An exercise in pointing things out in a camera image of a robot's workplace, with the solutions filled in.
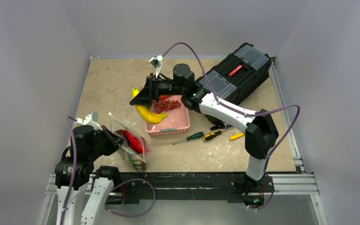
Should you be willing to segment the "yellow banana bunch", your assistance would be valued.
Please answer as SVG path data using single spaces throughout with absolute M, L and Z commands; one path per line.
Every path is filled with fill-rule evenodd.
M 153 113 L 146 106 L 136 105 L 135 108 L 139 113 L 139 115 L 141 116 L 141 118 L 145 122 L 150 124 L 154 124 L 154 125 L 159 124 L 168 117 L 168 115 L 165 112 L 160 114 Z

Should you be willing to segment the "red chili pepper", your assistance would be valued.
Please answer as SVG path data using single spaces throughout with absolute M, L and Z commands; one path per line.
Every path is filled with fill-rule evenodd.
M 128 146 L 138 154 L 143 154 L 143 143 L 137 137 L 133 136 L 127 130 L 125 131 L 125 137 L 128 142 Z

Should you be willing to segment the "clear zip top bag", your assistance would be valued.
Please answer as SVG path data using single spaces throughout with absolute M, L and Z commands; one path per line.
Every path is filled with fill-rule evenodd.
M 138 132 L 115 118 L 111 112 L 108 115 L 111 131 L 125 139 L 121 146 L 125 162 L 137 172 L 145 172 L 148 169 L 148 157 L 151 152 L 148 142 Z

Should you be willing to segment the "green bell pepper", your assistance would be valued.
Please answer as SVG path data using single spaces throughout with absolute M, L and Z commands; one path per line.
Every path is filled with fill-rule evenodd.
M 128 156 L 127 163 L 138 172 L 144 172 L 147 169 L 147 163 L 139 156 Z

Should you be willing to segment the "pink plastic basket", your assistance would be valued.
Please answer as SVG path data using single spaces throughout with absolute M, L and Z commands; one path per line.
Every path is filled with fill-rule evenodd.
M 166 112 L 168 117 L 159 124 L 145 122 L 145 130 L 149 136 L 186 133 L 190 127 L 188 109 L 181 102 L 181 96 L 170 96 L 165 100 L 177 102 L 180 106 Z

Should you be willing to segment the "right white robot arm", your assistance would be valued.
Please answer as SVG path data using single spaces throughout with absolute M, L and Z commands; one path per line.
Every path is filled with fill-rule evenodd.
M 244 184 L 251 191 L 257 190 L 263 184 L 269 151 L 279 136 L 270 114 L 265 110 L 247 110 L 215 96 L 212 89 L 196 83 L 195 74 L 187 64 L 175 65 L 172 72 L 170 80 L 147 76 L 144 87 L 130 105 L 151 106 L 161 95 L 180 95 L 187 109 L 219 119 L 241 131 L 249 154 Z

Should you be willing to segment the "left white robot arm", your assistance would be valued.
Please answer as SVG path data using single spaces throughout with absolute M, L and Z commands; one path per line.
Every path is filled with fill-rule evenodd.
M 111 192 L 121 186 L 115 166 L 94 169 L 94 162 L 119 150 L 126 139 L 105 126 L 80 125 L 71 129 L 71 144 L 56 165 L 58 225 L 95 225 Z

